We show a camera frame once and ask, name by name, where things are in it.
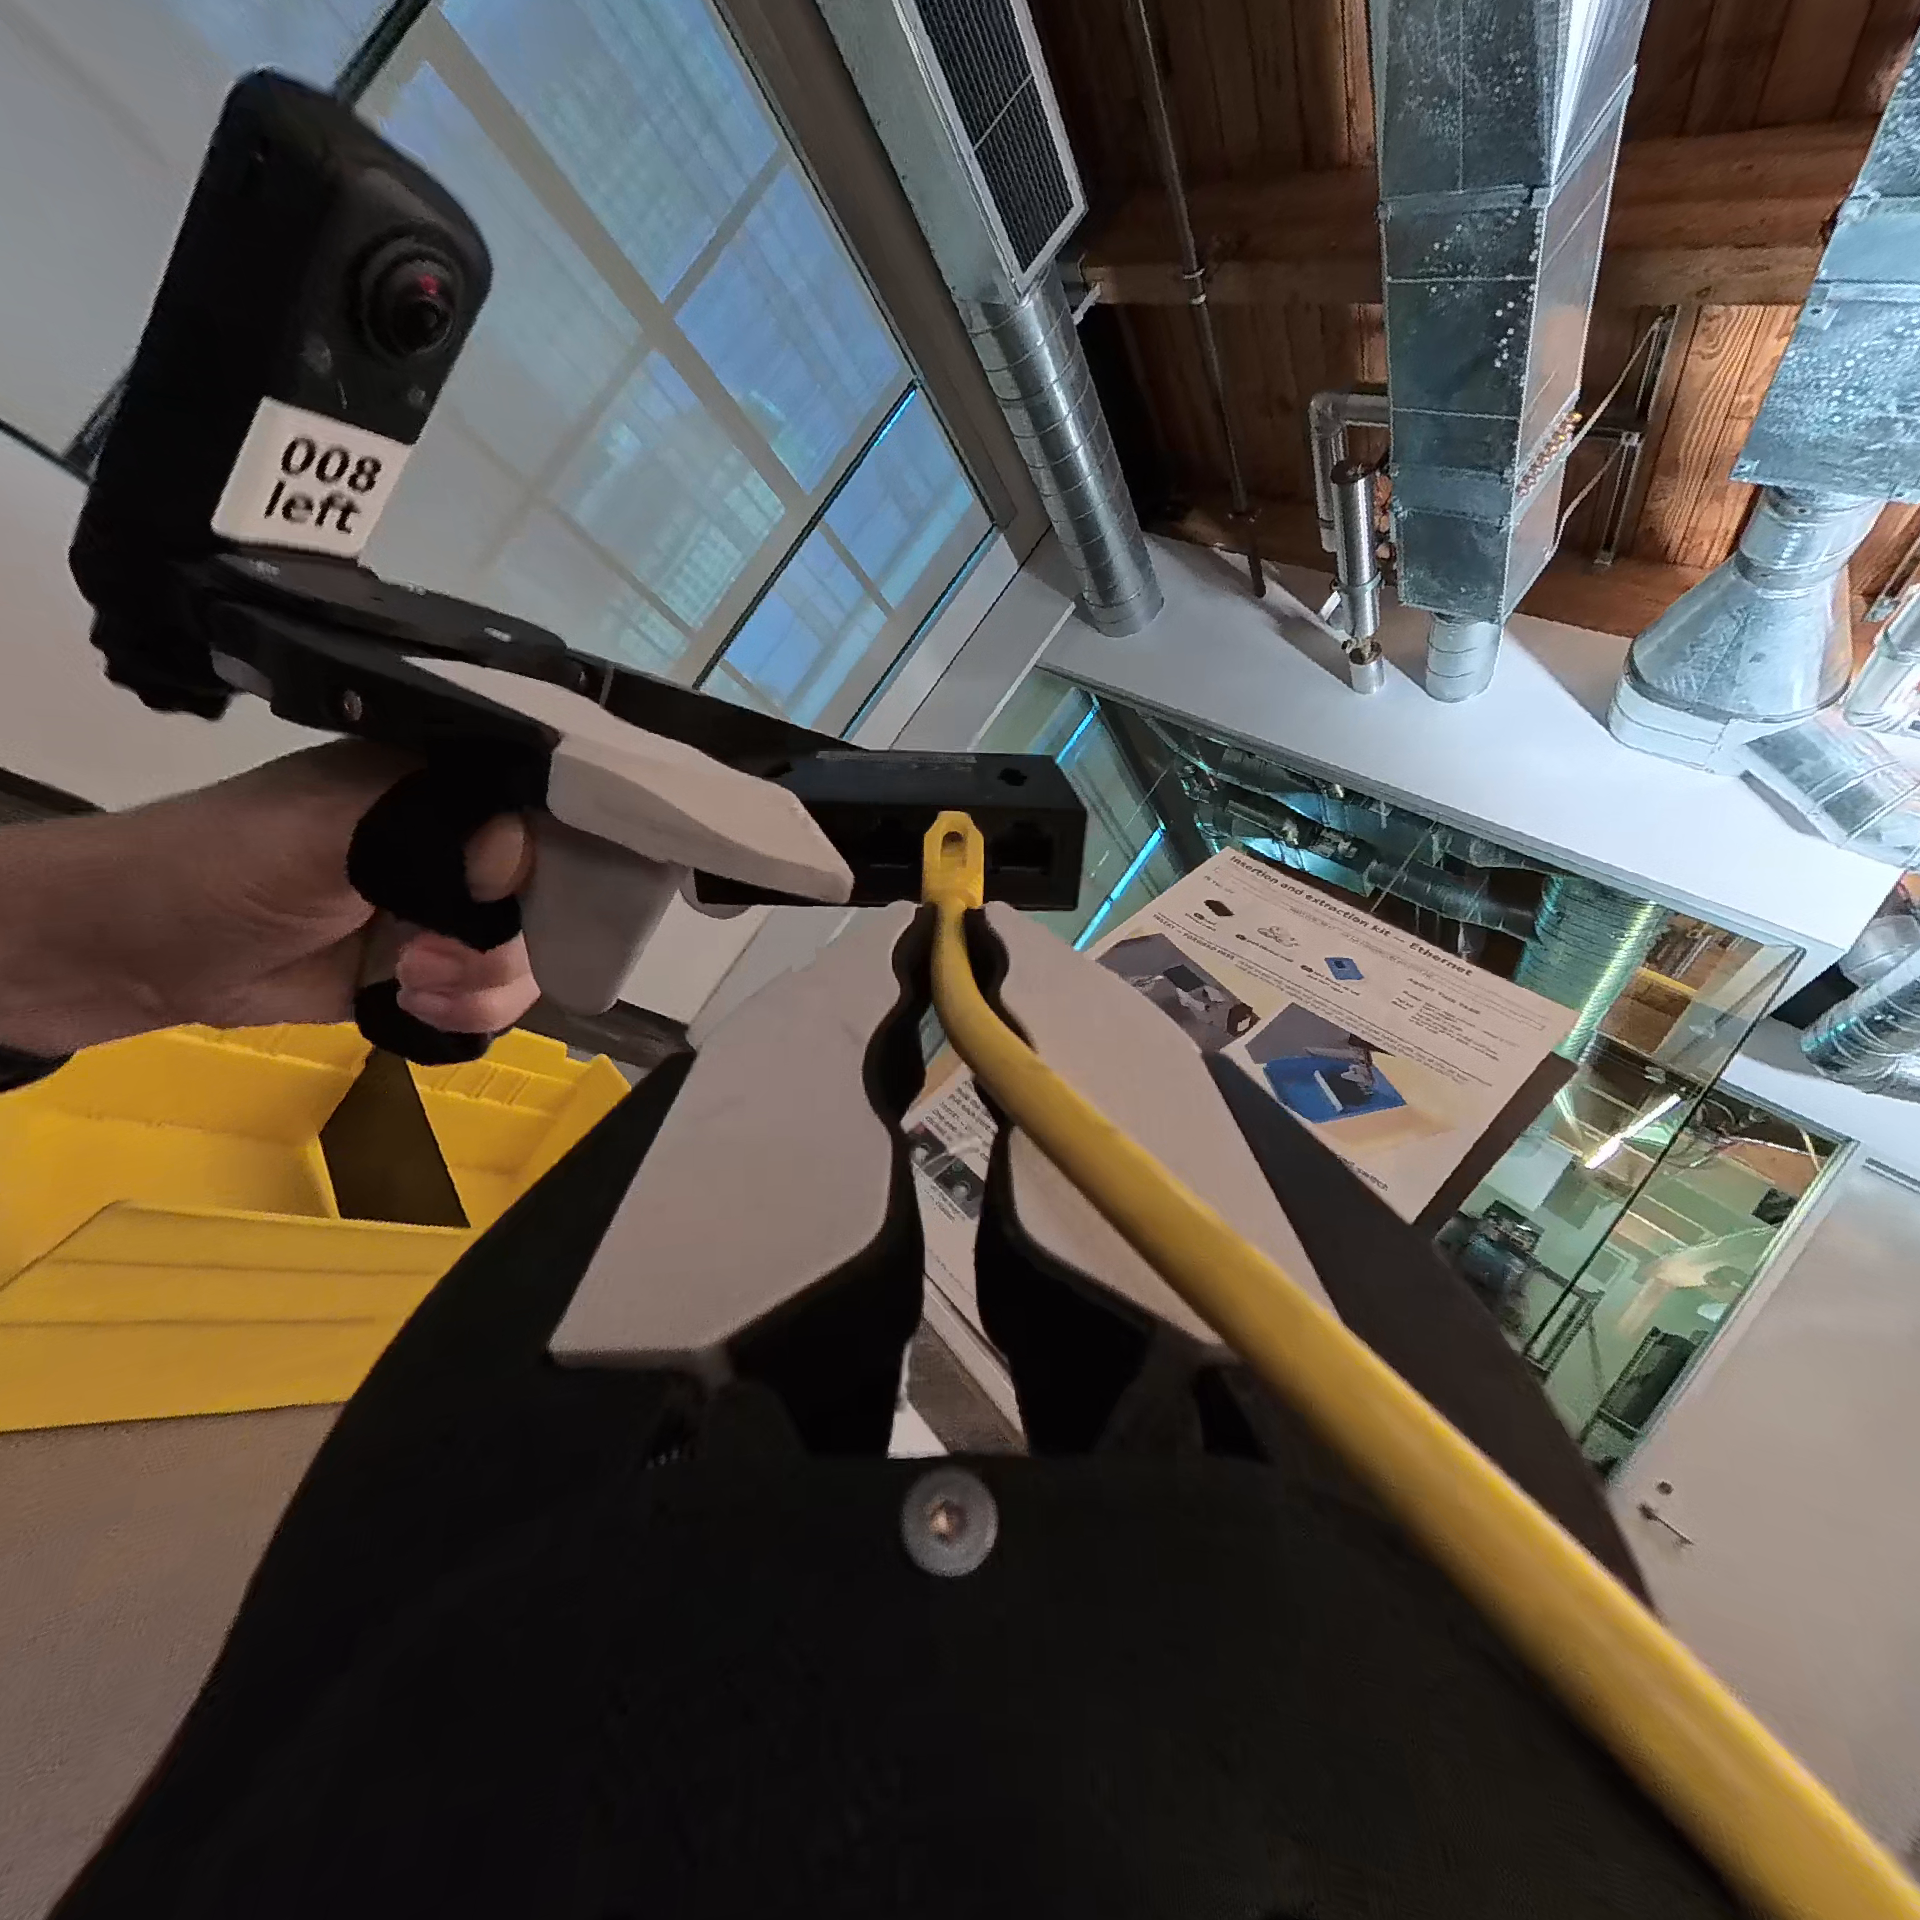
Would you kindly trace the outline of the person's left hand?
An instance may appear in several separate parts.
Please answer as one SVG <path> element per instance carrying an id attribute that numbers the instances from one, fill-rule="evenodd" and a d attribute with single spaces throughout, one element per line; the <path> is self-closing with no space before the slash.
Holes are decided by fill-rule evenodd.
<path id="1" fill-rule="evenodd" d="M 370 976 L 407 1015 L 501 1031 L 539 1000 L 524 940 L 480 951 L 416 930 L 378 961 L 370 908 L 349 880 L 355 825 L 413 766 L 337 743 L 117 812 L 106 828 L 106 931 L 151 992 L 136 1029 L 343 1022 Z"/>

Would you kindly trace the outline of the dark bin divider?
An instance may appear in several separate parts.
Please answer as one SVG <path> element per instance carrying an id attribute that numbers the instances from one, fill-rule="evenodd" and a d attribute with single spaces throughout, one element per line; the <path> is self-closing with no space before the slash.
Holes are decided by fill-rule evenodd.
<path id="1" fill-rule="evenodd" d="M 399 1055 L 370 1046 L 319 1130 L 340 1218 L 465 1228 L 469 1216 L 439 1136 Z"/>

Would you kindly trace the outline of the black network switch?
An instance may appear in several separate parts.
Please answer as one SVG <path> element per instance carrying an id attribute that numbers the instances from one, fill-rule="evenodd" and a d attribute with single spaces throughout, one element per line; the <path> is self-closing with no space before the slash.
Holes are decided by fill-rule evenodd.
<path id="1" fill-rule="evenodd" d="M 1049 754 L 837 751 L 743 763 L 791 793 L 852 874 L 850 905 L 920 900 L 924 832 L 946 810 L 981 834 L 981 895 L 1019 910 L 1079 903 L 1086 808 Z"/>

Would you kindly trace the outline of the large grid window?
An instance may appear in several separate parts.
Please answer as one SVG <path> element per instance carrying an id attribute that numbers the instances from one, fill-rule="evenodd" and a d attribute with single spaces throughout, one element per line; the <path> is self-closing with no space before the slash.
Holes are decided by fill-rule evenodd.
<path id="1" fill-rule="evenodd" d="M 714 5 L 428 5 L 367 105 L 494 262 L 367 562 L 889 743 L 997 536 Z"/>

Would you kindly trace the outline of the printed instruction sheet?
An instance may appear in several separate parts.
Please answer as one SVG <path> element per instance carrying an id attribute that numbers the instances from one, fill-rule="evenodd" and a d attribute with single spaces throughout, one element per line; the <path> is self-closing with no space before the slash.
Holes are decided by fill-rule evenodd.
<path id="1" fill-rule="evenodd" d="M 1084 949 L 1410 1223 L 1567 1005 L 1221 849 Z"/>

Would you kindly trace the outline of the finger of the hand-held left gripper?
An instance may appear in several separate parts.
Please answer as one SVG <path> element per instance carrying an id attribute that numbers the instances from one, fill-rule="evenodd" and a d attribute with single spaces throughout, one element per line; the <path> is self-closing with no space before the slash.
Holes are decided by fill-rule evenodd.
<path id="1" fill-rule="evenodd" d="M 618 723 L 678 741 L 736 769 L 784 769 L 807 758 L 839 752 L 839 741 L 828 733 L 812 733 L 779 716 L 741 708 L 611 660 L 574 655 L 571 691 L 584 692 Z"/>
<path id="2" fill-rule="evenodd" d="M 564 910 L 647 910 L 693 874 L 749 903 L 852 900 L 848 857 L 779 779 L 501 666 L 407 657 L 400 687 L 400 734 L 423 761 L 400 784 L 404 910 L 519 910 L 516 890 L 480 900 L 465 867 L 469 839 L 506 812 L 615 873 L 565 880 L 555 852 L 535 852 Z"/>

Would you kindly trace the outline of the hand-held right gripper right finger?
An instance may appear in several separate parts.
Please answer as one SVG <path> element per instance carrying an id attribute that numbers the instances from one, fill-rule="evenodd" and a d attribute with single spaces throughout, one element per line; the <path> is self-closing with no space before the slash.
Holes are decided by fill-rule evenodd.
<path id="1" fill-rule="evenodd" d="M 1201 1050 L 1133 987 L 1006 905 L 968 916 L 979 992 L 1100 1115 L 1136 1140 L 1318 1308 L 1330 1299 Z M 1141 1368 L 1171 1391 L 1229 1345 L 1064 1178 L 999 1122 L 973 1242 L 979 1329 L 1011 1379 L 1035 1456 L 1092 1452 Z"/>

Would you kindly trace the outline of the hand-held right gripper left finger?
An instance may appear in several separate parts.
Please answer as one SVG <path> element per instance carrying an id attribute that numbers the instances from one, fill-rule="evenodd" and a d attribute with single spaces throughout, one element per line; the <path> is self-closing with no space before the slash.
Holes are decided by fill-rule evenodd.
<path id="1" fill-rule="evenodd" d="M 923 1315 L 900 1118 L 924 916 L 857 913 L 697 1042 L 564 1308 L 557 1374 L 768 1399 L 818 1456 L 885 1456 Z"/>

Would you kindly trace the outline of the silver ventilation ductwork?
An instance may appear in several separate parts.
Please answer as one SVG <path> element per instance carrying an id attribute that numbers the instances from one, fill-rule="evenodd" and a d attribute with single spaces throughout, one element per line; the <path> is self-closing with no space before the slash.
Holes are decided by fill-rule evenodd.
<path id="1" fill-rule="evenodd" d="M 1915 873 L 1915 5 L 820 5 L 1002 391 L 1093 315 L 1097 511 L 1315 516 L 1349 679 L 1630 635 L 1627 748 Z"/>

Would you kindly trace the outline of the yellow plastic bin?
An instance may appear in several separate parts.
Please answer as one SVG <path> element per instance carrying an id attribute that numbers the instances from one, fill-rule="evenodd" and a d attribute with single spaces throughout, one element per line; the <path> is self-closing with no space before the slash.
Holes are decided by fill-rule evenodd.
<path id="1" fill-rule="evenodd" d="M 352 1022 L 172 1027 L 4 1092 L 4 1430 L 352 1399 L 423 1297 L 627 1093 L 510 1029 L 413 1067 L 465 1228 L 340 1218 L 319 1130 Z"/>

